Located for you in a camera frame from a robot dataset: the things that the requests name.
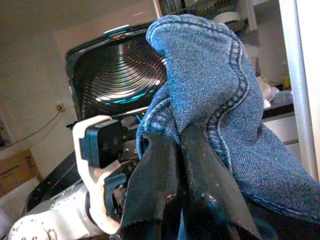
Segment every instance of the cardboard box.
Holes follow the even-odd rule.
[[[33,177],[42,179],[30,149],[1,160],[0,197]]]

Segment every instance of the power cord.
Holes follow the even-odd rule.
[[[60,113],[62,113],[61,110],[58,111],[58,113],[57,113],[50,121],[48,121],[43,127],[41,127],[39,130],[37,130],[37,131],[35,131],[34,133],[32,133],[32,134],[30,134],[30,135],[28,135],[28,136],[26,136],[26,137],[24,137],[24,138],[21,138],[21,139],[15,141],[15,142],[13,142],[13,143],[5,146],[4,148],[0,149],[0,151],[2,151],[2,150],[4,150],[4,149],[7,149],[7,148],[10,148],[10,147],[12,147],[13,145],[16,145],[17,143],[20,143],[21,141],[24,141],[24,140],[32,137],[33,135],[36,135],[37,133],[41,132],[41,131],[42,131],[43,129],[45,129],[50,123],[52,123],[52,122],[59,116]]]

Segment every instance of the blue denim cloth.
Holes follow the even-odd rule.
[[[165,55],[168,81],[137,132],[171,136],[194,124],[236,179],[242,194],[278,213],[320,222],[320,184],[261,123],[263,98],[243,44],[224,24],[193,15],[154,22],[147,41]]]

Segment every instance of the air fryer lid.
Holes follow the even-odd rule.
[[[167,80],[165,59],[146,41],[146,29],[126,31],[67,53],[66,69],[79,120],[147,107]]]

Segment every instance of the denim fabric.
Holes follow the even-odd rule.
[[[224,24],[193,15],[154,22],[147,41],[165,55],[168,81],[137,132],[171,136],[189,124],[204,132],[244,196],[278,213],[320,222],[320,184],[261,123],[263,97],[238,37]]]

